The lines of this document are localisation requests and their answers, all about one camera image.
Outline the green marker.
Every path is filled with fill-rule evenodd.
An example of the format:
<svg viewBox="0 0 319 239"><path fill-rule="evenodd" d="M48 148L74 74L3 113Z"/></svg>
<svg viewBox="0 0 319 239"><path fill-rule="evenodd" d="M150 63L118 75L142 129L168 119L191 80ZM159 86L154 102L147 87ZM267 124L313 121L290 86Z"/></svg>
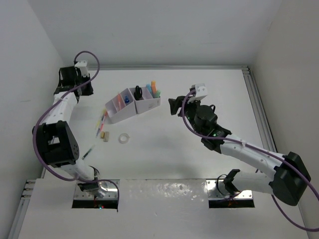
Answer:
<svg viewBox="0 0 319 239"><path fill-rule="evenodd" d="M155 97L155 98L159 98L160 95L161 95L161 91L160 91L160 90L157 90L157 91L155 92L155 94L154 94L154 97Z"/></svg>

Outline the orange pink pens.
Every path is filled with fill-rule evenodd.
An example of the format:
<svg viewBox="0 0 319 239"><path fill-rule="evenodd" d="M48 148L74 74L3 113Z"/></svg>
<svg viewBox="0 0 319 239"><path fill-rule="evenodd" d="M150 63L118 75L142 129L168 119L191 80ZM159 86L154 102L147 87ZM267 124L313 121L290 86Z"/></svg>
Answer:
<svg viewBox="0 0 319 239"><path fill-rule="evenodd" d="M99 135L99 133L104 125L104 121L105 121L105 118L107 117L107 114L108 114L107 110L103 109L101 117L99 118L99 121L97 123L96 137L98 137L98 135Z"/></svg>

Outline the clear glue bottle blue cap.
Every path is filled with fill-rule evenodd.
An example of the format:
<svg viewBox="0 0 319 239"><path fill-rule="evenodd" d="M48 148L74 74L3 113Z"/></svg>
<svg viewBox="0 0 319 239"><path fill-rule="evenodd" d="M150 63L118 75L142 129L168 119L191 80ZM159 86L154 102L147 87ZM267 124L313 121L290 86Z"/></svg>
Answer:
<svg viewBox="0 0 319 239"><path fill-rule="evenodd" d="M131 103L131 99L129 98L128 95L125 95L125 97L124 97L124 102L125 102L126 105L128 105L128 104Z"/></svg>

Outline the blue marker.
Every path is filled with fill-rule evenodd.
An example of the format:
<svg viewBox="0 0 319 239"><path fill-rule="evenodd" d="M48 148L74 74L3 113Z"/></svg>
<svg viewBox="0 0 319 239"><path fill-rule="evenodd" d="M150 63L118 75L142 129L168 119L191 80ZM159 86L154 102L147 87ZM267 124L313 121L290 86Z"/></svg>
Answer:
<svg viewBox="0 0 319 239"><path fill-rule="evenodd" d="M152 93L151 85L150 84L146 84L146 88L150 92L150 94L152 95L153 93Z"/></svg>

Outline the white eraser block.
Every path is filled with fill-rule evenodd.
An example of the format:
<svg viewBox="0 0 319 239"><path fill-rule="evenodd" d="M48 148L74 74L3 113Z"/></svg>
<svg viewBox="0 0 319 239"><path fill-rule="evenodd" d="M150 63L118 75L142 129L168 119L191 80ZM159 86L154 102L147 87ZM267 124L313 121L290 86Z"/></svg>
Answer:
<svg viewBox="0 0 319 239"><path fill-rule="evenodd" d="M103 141L104 141L104 142L108 142L108 141L109 141L109 132L108 132L108 131L106 131L106 132L104 133Z"/></svg>

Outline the black handled scissors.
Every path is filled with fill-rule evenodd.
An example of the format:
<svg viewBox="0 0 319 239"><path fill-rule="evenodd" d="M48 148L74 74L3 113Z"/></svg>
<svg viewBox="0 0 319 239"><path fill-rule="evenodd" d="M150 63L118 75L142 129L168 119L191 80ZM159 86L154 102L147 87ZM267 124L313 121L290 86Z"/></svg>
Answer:
<svg viewBox="0 0 319 239"><path fill-rule="evenodd" d="M140 86L135 87L134 98L136 101L139 101L143 98L143 90Z"/></svg>

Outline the green black pen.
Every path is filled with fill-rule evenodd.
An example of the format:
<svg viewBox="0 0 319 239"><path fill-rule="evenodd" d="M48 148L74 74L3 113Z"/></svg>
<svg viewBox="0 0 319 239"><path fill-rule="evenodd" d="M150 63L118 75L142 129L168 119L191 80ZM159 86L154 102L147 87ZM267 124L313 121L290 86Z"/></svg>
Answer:
<svg viewBox="0 0 319 239"><path fill-rule="evenodd" d="M90 152L95 148L95 144L93 144L89 149L88 149L88 151L82 156L82 160L84 160L89 154L90 154Z"/></svg>

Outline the orange pen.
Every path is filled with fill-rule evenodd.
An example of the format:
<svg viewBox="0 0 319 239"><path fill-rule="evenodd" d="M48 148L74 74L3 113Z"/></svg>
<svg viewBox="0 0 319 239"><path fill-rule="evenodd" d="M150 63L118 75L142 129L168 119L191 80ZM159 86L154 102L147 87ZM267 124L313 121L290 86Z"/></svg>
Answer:
<svg viewBox="0 0 319 239"><path fill-rule="evenodd" d="M117 99L118 99L119 110L121 110L123 108L123 99L120 93L117 94Z"/></svg>

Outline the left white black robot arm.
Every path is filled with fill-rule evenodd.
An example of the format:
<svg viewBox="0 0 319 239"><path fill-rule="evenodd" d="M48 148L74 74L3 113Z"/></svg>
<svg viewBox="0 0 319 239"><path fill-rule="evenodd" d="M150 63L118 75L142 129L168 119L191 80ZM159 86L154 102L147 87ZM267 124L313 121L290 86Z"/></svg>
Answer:
<svg viewBox="0 0 319 239"><path fill-rule="evenodd" d="M53 106L33 129L36 155L55 177L64 181L79 181L81 191L95 193L100 189L99 172L79 157L78 143L69 127L72 111L81 96L93 94L86 61L62 67Z"/></svg>

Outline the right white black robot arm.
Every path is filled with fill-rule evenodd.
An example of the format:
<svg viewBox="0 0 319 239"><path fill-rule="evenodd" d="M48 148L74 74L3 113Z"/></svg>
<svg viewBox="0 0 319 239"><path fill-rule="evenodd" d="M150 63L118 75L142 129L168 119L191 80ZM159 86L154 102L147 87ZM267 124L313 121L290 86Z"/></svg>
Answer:
<svg viewBox="0 0 319 239"><path fill-rule="evenodd" d="M169 99L168 102L170 113L185 117L207 149L236 158L260 171L257 174L232 169L216 185L221 195L231 197L237 192L251 190L273 195L290 206L299 203L311 177L298 154L268 152L245 143L217 123L215 105L191 102L185 96Z"/></svg>

